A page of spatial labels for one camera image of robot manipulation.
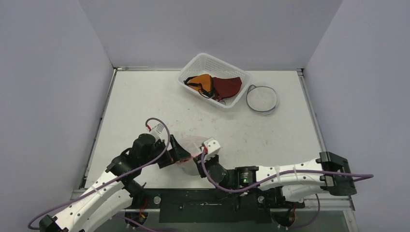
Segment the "white mesh laundry bag blue zipper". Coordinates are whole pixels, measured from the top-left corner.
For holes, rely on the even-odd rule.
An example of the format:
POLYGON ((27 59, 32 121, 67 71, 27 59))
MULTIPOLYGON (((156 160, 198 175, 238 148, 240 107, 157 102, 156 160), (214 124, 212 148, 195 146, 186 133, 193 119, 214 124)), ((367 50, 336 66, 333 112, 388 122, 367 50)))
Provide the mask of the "white mesh laundry bag blue zipper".
POLYGON ((246 104, 258 114, 269 115, 278 107, 279 97, 272 87, 250 85, 246 93, 246 104))

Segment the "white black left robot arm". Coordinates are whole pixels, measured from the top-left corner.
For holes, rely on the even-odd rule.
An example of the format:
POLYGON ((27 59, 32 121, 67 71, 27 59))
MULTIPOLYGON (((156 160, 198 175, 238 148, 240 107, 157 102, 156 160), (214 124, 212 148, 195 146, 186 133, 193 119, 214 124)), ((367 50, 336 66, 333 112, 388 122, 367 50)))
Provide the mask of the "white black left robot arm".
POLYGON ((41 232, 90 232, 127 207, 138 208, 146 203, 142 185, 135 181, 144 167, 157 164, 164 168, 191 157, 174 138, 167 142, 158 136, 143 133, 106 167, 101 176, 64 210, 39 222, 41 232))

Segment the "white mesh bag pink zipper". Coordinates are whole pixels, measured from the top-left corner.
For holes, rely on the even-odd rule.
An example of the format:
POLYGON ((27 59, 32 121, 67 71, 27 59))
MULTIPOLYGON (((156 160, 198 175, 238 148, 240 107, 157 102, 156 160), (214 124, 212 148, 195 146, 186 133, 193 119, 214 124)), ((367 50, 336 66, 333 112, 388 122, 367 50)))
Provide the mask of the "white mesh bag pink zipper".
POLYGON ((202 153, 201 146, 205 140, 207 140, 207 138, 202 136, 187 136, 181 140, 178 140, 182 148, 190 154, 190 157, 184 158, 182 161, 177 163, 178 167, 185 174, 191 176, 200 175, 194 158, 202 153))

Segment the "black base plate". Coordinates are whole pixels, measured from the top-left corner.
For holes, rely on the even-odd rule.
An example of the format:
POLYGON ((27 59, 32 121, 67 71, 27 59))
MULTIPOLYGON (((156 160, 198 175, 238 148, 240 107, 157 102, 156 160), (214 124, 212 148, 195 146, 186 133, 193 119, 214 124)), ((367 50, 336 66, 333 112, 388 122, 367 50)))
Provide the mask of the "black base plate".
POLYGON ((133 200, 129 210, 134 216, 158 213, 160 223, 270 223, 293 215, 304 203, 288 202, 281 188, 252 190, 241 196, 218 189, 145 189, 141 198, 133 200))

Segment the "dark red orange bra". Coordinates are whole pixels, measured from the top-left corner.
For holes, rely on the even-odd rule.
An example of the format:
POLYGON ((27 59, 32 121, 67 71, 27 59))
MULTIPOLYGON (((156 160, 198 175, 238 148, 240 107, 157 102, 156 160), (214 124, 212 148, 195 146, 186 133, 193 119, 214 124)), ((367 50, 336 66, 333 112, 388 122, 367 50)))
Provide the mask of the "dark red orange bra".
POLYGON ((217 102, 234 97, 242 87, 240 77, 222 79, 209 74, 189 77, 183 83, 202 97, 217 102))

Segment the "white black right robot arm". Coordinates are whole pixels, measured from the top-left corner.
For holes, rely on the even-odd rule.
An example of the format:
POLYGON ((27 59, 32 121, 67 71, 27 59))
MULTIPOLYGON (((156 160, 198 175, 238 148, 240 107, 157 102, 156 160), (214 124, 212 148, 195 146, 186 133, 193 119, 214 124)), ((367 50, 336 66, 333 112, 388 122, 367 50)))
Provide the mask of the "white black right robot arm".
POLYGON ((319 193, 333 196, 357 193, 348 160, 328 151, 319 153, 317 159, 284 166, 244 166, 227 170, 219 164, 217 155, 208 160, 198 155, 194 162, 202 178, 227 193, 279 188, 273 194, 274 203, 279 207, 319 193))

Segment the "white plastic basket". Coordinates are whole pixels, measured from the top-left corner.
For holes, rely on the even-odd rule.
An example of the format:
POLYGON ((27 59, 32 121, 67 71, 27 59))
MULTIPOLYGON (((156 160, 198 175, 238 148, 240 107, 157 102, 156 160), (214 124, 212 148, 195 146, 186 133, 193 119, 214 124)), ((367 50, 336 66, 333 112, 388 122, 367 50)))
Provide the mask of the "white plastic basket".
POLYGON ((245 94, 252 76, 214 56, 200 53, 179 72, 176 80, 194 96, 228 110, 245 94))

